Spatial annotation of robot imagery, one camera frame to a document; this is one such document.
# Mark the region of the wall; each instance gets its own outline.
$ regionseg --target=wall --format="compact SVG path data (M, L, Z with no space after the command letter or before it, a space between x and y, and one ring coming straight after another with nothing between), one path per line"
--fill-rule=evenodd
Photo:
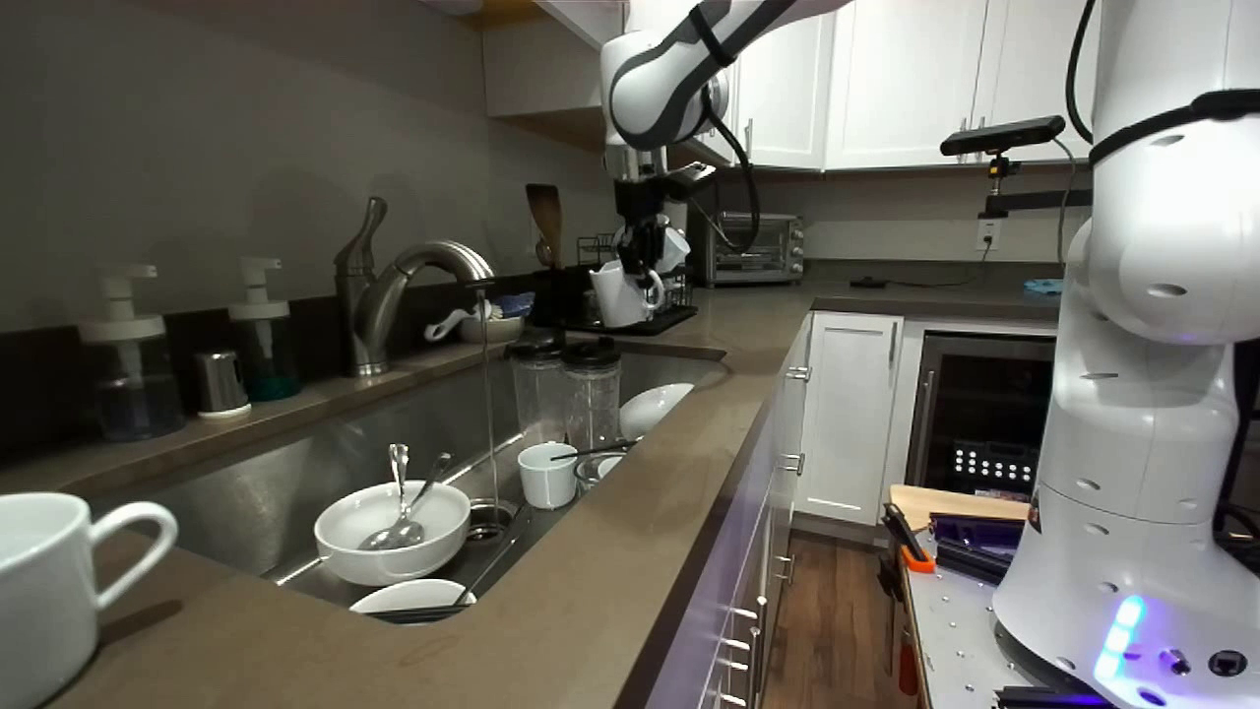
M1066 170L1006 179L1006 195L1063 191ZM977 170L832 174L772 180L765 210L804 214L812 262L979 262L977 214L986 180ZM1063 242L1087 210L1063 214ZM1059 210L1011 214L986 266L1059 266Z
M482 118L480 37L415 0L0 3L0 331L98 311L94 267L153 262L146 311L328 296L368 195L377 262L457 238L531 267L524 180L565 227L610 227L599 153Z

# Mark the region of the countertop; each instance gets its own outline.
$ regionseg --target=countertop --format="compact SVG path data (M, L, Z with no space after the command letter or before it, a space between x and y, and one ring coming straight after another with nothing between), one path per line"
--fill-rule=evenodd
M653 623L683 595L682 568L720 518L740 447L812 308L1047 318L1017 290L720 288L646 340L724 350L728 377L690 393L669 426L583 497L471 611L442 628L380 628L331 602L171 550L102 623L102 649L56 707L618 707ZM81 497L153 486L266 449L309 423L368 410L419 377L477 367L477 348L402 363L380 381L328 381L251 423L187 426L150 447L69 453L0 478L0 490ZM106 544L102 568L135 556Z

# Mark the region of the white robot body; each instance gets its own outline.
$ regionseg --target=white robot body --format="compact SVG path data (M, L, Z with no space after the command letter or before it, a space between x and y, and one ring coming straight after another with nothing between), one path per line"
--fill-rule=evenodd
M1260 88L1260 3L1102 0L1098 137ZM1260 115L1094 164L1059 308L1034 520L992 611L1118 707L1260 707L1260 583L1213 544L1260 335Z

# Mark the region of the floor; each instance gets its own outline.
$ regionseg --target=floor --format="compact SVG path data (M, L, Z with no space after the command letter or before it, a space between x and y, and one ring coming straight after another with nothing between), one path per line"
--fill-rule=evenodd
M856 544L790 536L766 709L913 709L891 667L891 602L876 556Z

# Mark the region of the kitchen sink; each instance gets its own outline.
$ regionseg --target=kitchen sink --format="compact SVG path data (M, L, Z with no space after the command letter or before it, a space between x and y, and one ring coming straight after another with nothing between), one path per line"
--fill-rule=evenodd
M708 388L720 377L724 367L706 356L625 350L620 402L662 381ZM435 478L471 497L467 544L433 577L471 583L477 595L488 595L565 507L583 503L583 491L565 507L524 503L517 453L539 432L517 423L505 359L426 381L362 419L328 423L229 469L153 490L150 501L179 520L179 546L350 608L368 586L350 586L317 568L309 525L331 501L391 480L391 441L409 447L409 478Z

